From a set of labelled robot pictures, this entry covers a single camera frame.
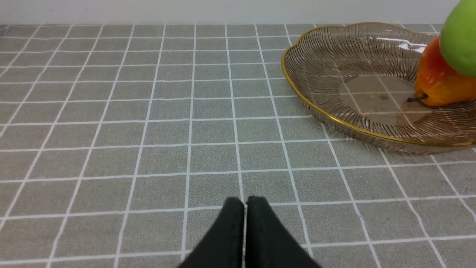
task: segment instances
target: pear stem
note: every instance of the pear stem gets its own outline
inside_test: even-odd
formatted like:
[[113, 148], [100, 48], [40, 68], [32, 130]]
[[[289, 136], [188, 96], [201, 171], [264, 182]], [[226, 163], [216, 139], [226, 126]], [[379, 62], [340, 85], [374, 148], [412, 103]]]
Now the pear stem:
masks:
[[419, 101], [419, 100], [423, 100], [423, 99], [426, 99], [428, 98], [428, 95], [423, 93], [423, 95], [421, 95], [420, 97], [417, 97], [417, 98], [408, 98], [407, 99], [407, 103], [412, 103], [412, 102], [416, 102], [416, 101]]

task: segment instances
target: green apple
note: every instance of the green apple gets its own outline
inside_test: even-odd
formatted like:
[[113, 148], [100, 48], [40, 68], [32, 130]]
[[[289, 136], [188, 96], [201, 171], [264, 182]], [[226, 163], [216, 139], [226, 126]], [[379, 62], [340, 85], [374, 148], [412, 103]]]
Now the green apple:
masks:
[[476, 0], [461, 0], [446, 18], [440, 51], [457, 72], [476, 77]]

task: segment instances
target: bowl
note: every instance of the bowl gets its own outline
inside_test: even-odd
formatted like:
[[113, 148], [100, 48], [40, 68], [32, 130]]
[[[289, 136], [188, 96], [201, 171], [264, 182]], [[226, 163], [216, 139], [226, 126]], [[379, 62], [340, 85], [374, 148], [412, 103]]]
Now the bowl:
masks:
[[415, 96], [418, 61], [436, 35], [357, 23], [304, 33], [281, 59], [309, 112], [351, 138], [409, 154], [476, 145], [476, 102], [430, 108]]

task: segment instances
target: gold rim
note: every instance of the gold rim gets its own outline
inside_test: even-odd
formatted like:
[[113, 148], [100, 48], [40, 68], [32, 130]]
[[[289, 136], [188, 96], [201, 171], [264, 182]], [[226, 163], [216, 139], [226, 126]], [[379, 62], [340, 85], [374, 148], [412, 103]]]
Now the gold rim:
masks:
[[301, 41], [301, 39], [306, 36], [308, 33], [312, 32], [312, 31], [315, 31], [315, 30], [318, 30], [318, 29], [322, 29], [322, 28], [350, 28], [350, 27], [353, 27], [353, 26], [357, 26], [357, 25], [360, 25], [360, 24], [369, 24], [369, 23], [372, 23], [372, 24], [381, 24], [381, 25], [389, 25], [389, 26], [392, 26], [392, 27], [395, 27], [395, 28], [399, 28], [399, 29], [402, 29], [408, 33], [411, 33], [411, 34], [416, 34], [416, 35], [430, 35], [430, 36], [436, 36], [435, 34], [429, 34], [429, 33], [417, 33], [417, 32], [413, 32], [413, 31], [409, 31], [405, 28], [402, 28], [402, 27], [398, 27], [394, 24], [390, 24], [390, 23], [383, 23], [383, 22], [360, 22], [360, 23], [354, 23], [354, 24], [350, 24], [350, 25], [347, 25], [347, 26], [339, 26], [339, 25], [328, 25], [328, 26], [321, 26], [321, 27], [315, 27], [314, 29], [311, 29], [311, 30], [308, 30], [307, 32], [303, 33], [298, 39], [297, 41], [294, 43], [294, 45], [292, 45], [291, 47], [289, 47], [288, 49], [286, 49], [286, 51], [284, 51], [283, 55], [281, 56], [281, 69], [283, 70], [283, 73], [284, 73], [284, 76], [286, 77], [286, 80], [288, 81], [288, 83], [291, 85], [291, 87], [293, 88], [294, 92], [298, 95], [298, 97], [305, 101], [310, 107], [314, 108], [315, 110], [317, 110], [318, 112], [320, 112], [321, 114], [325, 115], [326, 117], [330, 118], [331, 120], [339, 123], [339, 124], [342, 124], [354, 131], [357, 131], [357, 132], [360, 132], [360, 133], [364, 133], [364, 134], [367, 134], [367, 135], [370, 135], [370, 136], [373, 136], [373, 137], [377, 137], [377, 138], [381, 138], [381, 139], [386, 139], [386, 140], [389, 140], [389, 141], [394, 141], [394, 142], [400, 142], [400, 143], [405, 143], [405, 144], [416, 144], [416, 145], [423, 145], [423, 146], [438, 146], [438, 147], [461, 147], [461, 146], [471, 146], [471, 145], [475, 145], [476, 144], [476, 141], [472, 141], [472, 142], [465, 142], [465, 143], [425, 143], [425, 142], [418, 142], [418, 141], [409, 141], [409, 140], [404, 140], [404, 139], [399, 139], [399, 138], [395, 138], [395, 137], [391, 137], [391, 136], [387, 136], [387, 135], [383, 135], [383, 134], [378, 134], [378, 133], [375, 133], [375, 132], [372, 132], [372, 131], [368, 131], [368, 130], [365, 130], [363, 128], [360, 128], [358, 126], [355, 126], [353, 124], [349, 124], [348, 122], [346, 121], [343, 121], [331, 114], [329, 114], [328, 112], [324, 111], [323, 109], [319, 108], [318, 106], [316, 106], [314, 103], [312, 103], [308, 98], [306, 98], [296, 87], [296, 85], [294, 85], [294, 83], [292, 82], [290, 76], [288, 75], [288, 72], [286, 70], [286, 66], [284, 64], [284, 60], [285, 60], [285, 57], [287, 55], [287, 53], [293, 49], [294, 47], [296, 47], [299, 42]]

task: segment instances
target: white wall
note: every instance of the white wall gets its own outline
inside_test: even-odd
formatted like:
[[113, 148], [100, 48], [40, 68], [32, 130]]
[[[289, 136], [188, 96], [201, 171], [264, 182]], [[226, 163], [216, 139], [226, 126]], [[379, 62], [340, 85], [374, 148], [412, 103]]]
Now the white wall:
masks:
[[443, 23], [459, 0], [0, 0], [0, 24]]

